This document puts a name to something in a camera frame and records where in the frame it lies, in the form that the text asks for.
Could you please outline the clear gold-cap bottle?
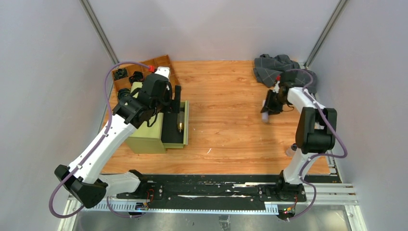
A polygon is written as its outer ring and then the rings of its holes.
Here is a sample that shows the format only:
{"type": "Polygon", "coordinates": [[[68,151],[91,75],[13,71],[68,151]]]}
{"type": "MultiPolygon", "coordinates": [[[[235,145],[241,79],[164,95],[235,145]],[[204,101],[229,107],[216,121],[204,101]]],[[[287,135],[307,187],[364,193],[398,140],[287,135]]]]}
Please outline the clear gold-cap bottle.
{"type": "Polygon", "coordinates": [[[184,131],[185,112],[180,111],[177,115],[177,130],[179,133],[184,131]]]}

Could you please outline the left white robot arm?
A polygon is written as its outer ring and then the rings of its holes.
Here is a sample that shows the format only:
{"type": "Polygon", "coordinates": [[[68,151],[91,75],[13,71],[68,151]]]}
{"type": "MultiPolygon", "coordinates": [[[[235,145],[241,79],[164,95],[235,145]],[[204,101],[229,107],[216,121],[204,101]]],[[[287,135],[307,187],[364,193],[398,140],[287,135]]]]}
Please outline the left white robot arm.
{"type": "Polygon", "coordinates": [[[143,124],[151,125],[159,113],[178,113],[180,96],[173,97],[170,70],[159,67],[149,74],[140,88],[119,100],[105,128],[68,166],[59,165],[56,177],[85,207],[92,208],[108,196],[130,193],[141,199],[147,194],[142,174],[103,175],[101,170],[118,147],[143,124]]]}

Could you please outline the small black-cap bottle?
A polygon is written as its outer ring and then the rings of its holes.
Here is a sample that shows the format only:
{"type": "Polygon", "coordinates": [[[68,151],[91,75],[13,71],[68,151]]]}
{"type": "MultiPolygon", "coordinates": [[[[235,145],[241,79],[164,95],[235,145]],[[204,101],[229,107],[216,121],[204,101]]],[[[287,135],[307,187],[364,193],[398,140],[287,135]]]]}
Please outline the small black-cap bottle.
{"type": "Polygon", "coordinates": [[[296,151],[297,151],[297,145],[294,143],[286,150],[286,155],[288,157],[293,157],[296,151]]]}

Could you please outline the green drawer box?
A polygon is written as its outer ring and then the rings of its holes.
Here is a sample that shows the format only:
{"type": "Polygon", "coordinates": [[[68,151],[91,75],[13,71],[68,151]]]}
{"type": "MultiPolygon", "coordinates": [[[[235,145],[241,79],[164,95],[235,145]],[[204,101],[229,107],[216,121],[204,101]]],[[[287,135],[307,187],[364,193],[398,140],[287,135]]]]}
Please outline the green drawer box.
{"type": "Polygon", "coordinates": [[[185,112],[183,132],[177,130],[177,114],[159,113],[157,118],[151,118],[152,127],[144,122],[125,144],[135,154],[165,154],[168,149],[185,148],[188,145],[189,101],[182,101],[180,106],[185,112]]]}

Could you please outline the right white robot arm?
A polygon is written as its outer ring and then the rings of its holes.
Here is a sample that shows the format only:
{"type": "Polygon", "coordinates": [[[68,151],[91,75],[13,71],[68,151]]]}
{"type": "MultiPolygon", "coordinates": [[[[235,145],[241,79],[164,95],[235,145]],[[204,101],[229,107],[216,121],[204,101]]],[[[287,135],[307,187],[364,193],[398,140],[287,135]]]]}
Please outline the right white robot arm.
{"type": "Polygon", "coordinates": [[[283,112],[283,106],[294,107],[300,118],[295,133],[296,151],[290,164],[280,173],[275,195],[283,201],[300,191],[304,177],[315,160],[335,145],[337,112],[320,104],[307,88],[285,83],[268,90],[261,114],[264,119],[283,112]]]}

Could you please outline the white tube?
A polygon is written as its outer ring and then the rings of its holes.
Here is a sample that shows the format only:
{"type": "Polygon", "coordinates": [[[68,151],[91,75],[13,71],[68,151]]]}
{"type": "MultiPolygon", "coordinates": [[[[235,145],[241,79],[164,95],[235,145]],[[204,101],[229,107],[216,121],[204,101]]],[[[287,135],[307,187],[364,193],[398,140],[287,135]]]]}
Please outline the white tube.
{"type": "Polygon", "coordinates": [[[266,104],[266,100],[263,100],[262,102],[262,109],[261,109],[261,118],[262,118],[262,122],[265,124],[269,123],[269,109],[268,106],[266,104]]]}

